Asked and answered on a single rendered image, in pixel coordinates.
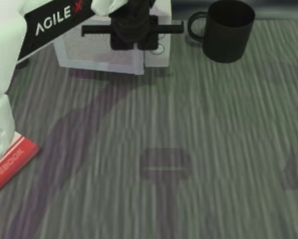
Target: mug rim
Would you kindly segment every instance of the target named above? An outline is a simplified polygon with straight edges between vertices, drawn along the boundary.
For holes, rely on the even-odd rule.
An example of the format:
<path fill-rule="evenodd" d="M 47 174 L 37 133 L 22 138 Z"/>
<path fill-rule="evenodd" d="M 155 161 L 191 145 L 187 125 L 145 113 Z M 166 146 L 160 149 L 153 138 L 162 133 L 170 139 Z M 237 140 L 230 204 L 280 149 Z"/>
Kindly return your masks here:
<path fill-rule="evenodd" d="M 231 3 L 235 3 L 235 4 L 240 4 L 240 5 L 245 6 L 245 7 L 247 8 L 247 10 L 249 11 L 248 14 L 251 14 L 251 20 L 250 20 L 247 24 L 244 24 L 244 25 L 242 25 L 242 26 L 237 26 L 237 27 L 225 26 L 223 23 L 217 22 L 217 21 L 212 17 L 212 15 L 211 15 L 211 11 L 212 11 L 212 10 L 214 11 L 214 8 L 215 8 L 215 7 L 218 7 L 220 4 L 227 3 L 227 2 L 231 2 Z M 213 2 L 213 3 L 211 4 L 211 6 L 209 7 L 209 9 L 208 9 L 207 12 L 208 12 L 208 15 L 211 17 L 211 19 L 212 19 L 213 21 L 215 21 L 217 24 L 222 25 L 222 26 L 225 26 L 225 27 L 229 27 L 229 28 L 242 28 L 242 27 L 246 27 L 246 26 L 248 26 L 249 24 L 253 23 L 254 20 L 255 20 L 255 18 L 256 18 L 256 13 L 255 13 L 255 11 L 253 10 L 253 8 L 252 8 L 250 5 L 248 5 L 247 3 L 243 2 L 243 1 L 240 1 L 240 0 L 217 0 L 217 1 L 215 1 L 215 2 Z"/>

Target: gray tabletop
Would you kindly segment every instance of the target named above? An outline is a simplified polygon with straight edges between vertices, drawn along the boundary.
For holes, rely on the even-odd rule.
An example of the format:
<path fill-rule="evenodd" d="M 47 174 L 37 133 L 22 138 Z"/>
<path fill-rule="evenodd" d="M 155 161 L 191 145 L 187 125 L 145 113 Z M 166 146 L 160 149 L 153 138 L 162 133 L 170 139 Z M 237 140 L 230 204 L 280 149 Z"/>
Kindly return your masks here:
<path fill-rule="evenodd" d="M 129 76 L 48 47 L 15 73 L 17 131 L 42 151 L 0 192 L 0 239 L 298 239 L 298 21 L 256 22 L 233 64 L 185 35 L 171 54 Z"/>

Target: black robot arm segment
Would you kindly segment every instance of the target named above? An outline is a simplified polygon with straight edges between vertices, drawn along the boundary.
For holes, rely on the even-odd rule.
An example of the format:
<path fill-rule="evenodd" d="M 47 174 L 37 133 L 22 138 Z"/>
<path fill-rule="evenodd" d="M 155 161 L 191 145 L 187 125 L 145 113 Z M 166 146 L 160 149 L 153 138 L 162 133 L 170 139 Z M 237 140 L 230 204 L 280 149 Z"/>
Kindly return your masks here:
<path fill-rule="evenodd" d="M 109 26 L 82 26 L 81 34 L 110 34 L 113 50 L 132 50 L 137 43 L 139 50 L 156 50 L 159 34 L 182 34 L 181 25 L 159 25 L 158 17 L 150 15 L 155 0 L 129 0 L 128 4 L 109 15 Z"/>

